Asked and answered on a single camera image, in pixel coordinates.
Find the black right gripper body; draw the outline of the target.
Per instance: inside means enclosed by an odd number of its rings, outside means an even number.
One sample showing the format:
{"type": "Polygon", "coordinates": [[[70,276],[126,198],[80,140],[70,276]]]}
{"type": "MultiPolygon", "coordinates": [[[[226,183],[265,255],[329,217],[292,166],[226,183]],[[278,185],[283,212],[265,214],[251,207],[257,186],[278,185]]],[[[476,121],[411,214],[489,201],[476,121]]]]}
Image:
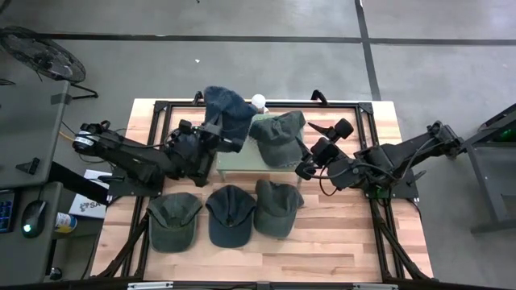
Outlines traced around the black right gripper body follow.
{"type": "Polygon", "coordinates": [[[340,139],[346,139],[354,132],[351,123],[341,118],[334,126],[335,136],[323,136],[311,149],[313,160],[316,164],[326,164],[329,161],[343,155],[336,143],[340,139]]]}

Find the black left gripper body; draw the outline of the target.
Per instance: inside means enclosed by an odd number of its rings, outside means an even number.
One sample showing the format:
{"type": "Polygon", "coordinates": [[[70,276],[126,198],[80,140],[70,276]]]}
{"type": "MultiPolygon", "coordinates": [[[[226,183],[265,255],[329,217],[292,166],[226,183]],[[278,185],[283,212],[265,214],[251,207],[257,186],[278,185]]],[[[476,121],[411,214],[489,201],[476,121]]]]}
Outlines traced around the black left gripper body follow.
{"type": "Polygon", "coordinates": [[[191,179],[197,187],[206,186],[214,161],[219,138],[201,139],[194,131],[194,125],[181,119],[167,141],[167,156],[171,167],[167,177],[173,180],[191,179]]]}

